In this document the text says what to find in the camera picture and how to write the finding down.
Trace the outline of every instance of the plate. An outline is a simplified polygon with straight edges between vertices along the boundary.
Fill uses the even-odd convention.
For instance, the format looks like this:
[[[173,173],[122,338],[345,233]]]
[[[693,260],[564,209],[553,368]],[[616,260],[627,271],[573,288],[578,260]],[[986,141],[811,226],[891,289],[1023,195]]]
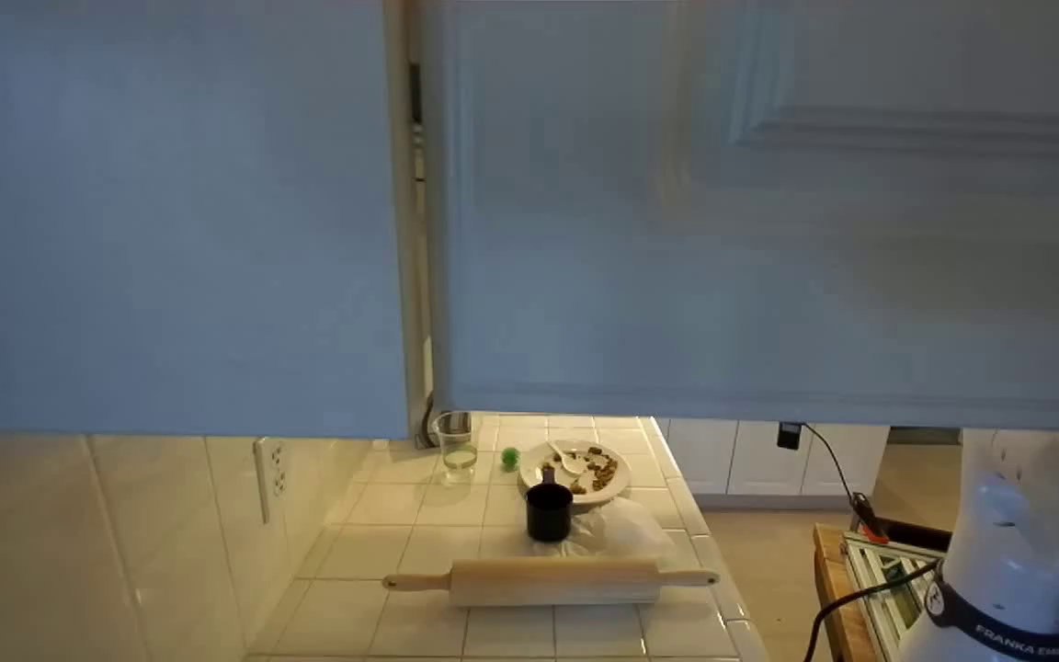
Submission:
[[[553,446],[534,446],[521,457],[521,483],[527,488],[541,483],[541,466],[556,466],[556,483],[573,493],[573,505],[606,505],[628,488],[628,465],[595,441],[556,441],[564,452],[572,452],[585,472],[572,475],[556,459]]]

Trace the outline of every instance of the cable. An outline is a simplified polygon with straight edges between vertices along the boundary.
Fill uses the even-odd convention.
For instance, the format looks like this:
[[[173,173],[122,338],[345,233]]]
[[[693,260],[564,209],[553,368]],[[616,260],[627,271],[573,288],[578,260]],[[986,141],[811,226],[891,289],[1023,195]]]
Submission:
[[[846,488],[846,500],[857,505],[852,484],[850,484],[850,475],[846,475],[846,466],[839,465],[831,441],[827,441],[814,423],[801,423],[801,427],[827,448],[831,466],[834,466],[834,475],[839,475],[839,484]]]
[[[900,576],[893,576],[893,581],[887,581],[887,586],[871,586],[871,590],[860,590],[860,591],[850,591],[850,597],[842,597],[842,601],[824,602],[824,607],[817,609],[817,623],[814,623],[814,641],[811,641],[804,662],[817,658],[822,625],[831,619],[831,609],[839,609],[839,607],[846,607],[846,602],[857,602],[857,601],[868,601],[868,597],[876,597],[876,591],[891,591],[891,590],[910,586],[910,581],[917,581],[917,576],[922,576],[922,575],[936,575],[936,571],[939,571],[939,563],[928,563],[928,568],[918,568],[918,571],[912,571],[912,575],[900,575]]]

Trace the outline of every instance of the kitchen counter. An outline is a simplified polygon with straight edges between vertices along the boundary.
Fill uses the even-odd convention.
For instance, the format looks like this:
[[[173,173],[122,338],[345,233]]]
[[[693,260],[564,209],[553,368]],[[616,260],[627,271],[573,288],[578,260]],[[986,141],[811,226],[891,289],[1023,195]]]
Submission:
[[[353,505],[331,516],[260,641],[266,658],[764,658],[762,636],[654,421],[474,416],[477,465],[450,475],[438,452],[374,446]],[[521,484],[500,448],[600,441],[628,465],[628,493],[662,537],[638,557],[705,568],[713,590],[662,590],[645,607],[460,609],[444,591],[388,591],[383,575],[444,575],[456,558],[603,557],[573,540],[534,544]]]

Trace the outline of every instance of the black cup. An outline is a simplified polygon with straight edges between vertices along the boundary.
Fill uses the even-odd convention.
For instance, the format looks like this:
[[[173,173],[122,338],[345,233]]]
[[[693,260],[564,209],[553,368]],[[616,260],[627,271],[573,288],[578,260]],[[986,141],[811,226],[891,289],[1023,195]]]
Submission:
[[[553,483],[550,475],[543,483],[527,488],[527,535],[543,544],[565,540],[572,505],[573,505],[573,493]]]

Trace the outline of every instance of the white cabinet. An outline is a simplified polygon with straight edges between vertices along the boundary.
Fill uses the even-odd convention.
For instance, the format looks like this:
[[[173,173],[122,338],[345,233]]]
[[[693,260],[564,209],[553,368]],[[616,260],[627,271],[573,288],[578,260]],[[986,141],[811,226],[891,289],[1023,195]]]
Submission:
[[[757,421],[666,421],[666,441],[693,484],[693,493],[713,498],[842,498],[839,472],[827,448],[801,430],[800,448],[781,448],[777,430],[781,423]],[[887,452],[887,427],[817,427],[850,484],[857,493],[871,493],[884,452]]]
[[[428,4],[460,410],[1059,427],[1059,4]]]
[[[0,430],[406,439],[398,4],[0,4]]]

